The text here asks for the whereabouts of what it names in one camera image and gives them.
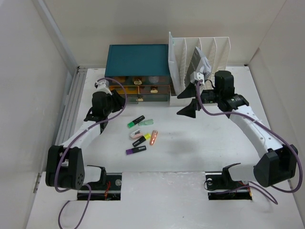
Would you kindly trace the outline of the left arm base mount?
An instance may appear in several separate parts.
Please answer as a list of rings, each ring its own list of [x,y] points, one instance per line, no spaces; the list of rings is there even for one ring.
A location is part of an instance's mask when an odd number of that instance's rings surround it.
[[[102,182],[90,182],[92,201],[121,200],[122,173],[107,173]]]

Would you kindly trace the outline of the clear paper clip jar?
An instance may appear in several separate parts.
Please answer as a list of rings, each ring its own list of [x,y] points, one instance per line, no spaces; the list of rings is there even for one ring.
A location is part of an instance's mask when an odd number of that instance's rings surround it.
[[[151,84],[157,84],[159,82],[159,80],[160,80],[159,76],[149,76],[148,77],[148,81]]]

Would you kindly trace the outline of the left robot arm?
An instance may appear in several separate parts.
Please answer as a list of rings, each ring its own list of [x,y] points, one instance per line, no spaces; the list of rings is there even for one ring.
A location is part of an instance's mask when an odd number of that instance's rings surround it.
[[[83,150],[105,130],[111,113],[118,116],[126,107],[126,100],[116,90],[109,94],[97,91],[92,95],[89,109],[79,130],[66,142],[49,148],[45,183],[57,191],[79,190],[85,184],[102,189],[107,182],[106,170],[101,166],[86,166]]]

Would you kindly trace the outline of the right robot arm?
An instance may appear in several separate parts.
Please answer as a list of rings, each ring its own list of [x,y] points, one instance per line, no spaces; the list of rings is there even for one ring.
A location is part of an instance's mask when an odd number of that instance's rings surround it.
[[[235,163],[224,167],[215,189],[231,188],[238,181],[256,181],[263,187],[273,187],[295,176],[295,170],[301,168],[297,149],[262,124],[249,102],[235,93],[231,72],[217,71],[211,90],[200,90],[205,83],[202,73],[193,72],[190,79],[189,85],[178,98],[191,98],[192,101],[177,114],[195,118],[197,111],[205,110],[204,103],[216,103],[220,109],[218,116],[225,115],[235,123],[259,156],[259,161],[254,164]]]

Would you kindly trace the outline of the grey booklet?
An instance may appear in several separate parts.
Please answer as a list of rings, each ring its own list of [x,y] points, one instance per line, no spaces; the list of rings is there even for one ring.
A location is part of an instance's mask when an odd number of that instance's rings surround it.
[[[184,82],[188,84],[191,81],[193,72],[201,73],[204,76],[204,81],[209,80],[212,74],[212,67],[199,47],[195,47],[190,64],[188,66]]]

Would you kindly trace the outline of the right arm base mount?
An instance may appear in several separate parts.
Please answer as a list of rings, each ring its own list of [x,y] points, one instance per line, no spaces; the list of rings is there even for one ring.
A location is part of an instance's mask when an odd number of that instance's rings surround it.
[[[206,172],[204,188],[209,200],[252,200],[251,191],[240,181],[232,181],[224,172]]]

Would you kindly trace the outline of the yellow cap black highlighter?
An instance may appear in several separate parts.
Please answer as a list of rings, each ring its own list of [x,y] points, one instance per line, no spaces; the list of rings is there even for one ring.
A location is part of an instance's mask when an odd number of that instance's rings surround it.
[[[140,137],[138,140],[136,140],[132,145],[133,145],[133,147],[137,147],[150,138],[151,138],[151,134],[147,133],[147,134],[143,135],[142,137]]]

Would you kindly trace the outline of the green cap black highlighter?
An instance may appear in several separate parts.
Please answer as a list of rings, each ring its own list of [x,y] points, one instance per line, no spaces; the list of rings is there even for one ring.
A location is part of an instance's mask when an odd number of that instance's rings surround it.
[[[133,121],[131,121],[130,123],[128,123],[128,128],[132,128],[133,126],[135,126],[136,124],[138,124],[139,122],[143,121],[145,119],[144,115],[141,115],[140,117],[134,119]]]

